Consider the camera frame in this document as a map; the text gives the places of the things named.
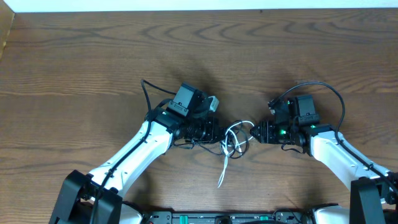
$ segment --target white wall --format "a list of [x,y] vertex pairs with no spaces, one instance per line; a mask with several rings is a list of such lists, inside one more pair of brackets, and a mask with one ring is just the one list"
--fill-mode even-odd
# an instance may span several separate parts
[[398,0],[4,0],[14,12],[398,7]]

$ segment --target wooden table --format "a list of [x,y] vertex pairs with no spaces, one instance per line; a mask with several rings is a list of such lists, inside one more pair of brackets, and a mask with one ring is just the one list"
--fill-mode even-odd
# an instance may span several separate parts
[[[102,164],[135,135],[141,78],[216,95],[225,125],[258,123],[289,87],[327,82],[345,99],[346,139],[398,170],[397,9],[17,14],[0,64],[0,223],[47,222],[67,174]],[[148,89],[152,104],[168,97]],[[302,93],[337,123],[331,91]],[[222,161],[171,148],[125,199],[177,211],[349,206],[346,187],[307,155],[253,141],[217,189]]]

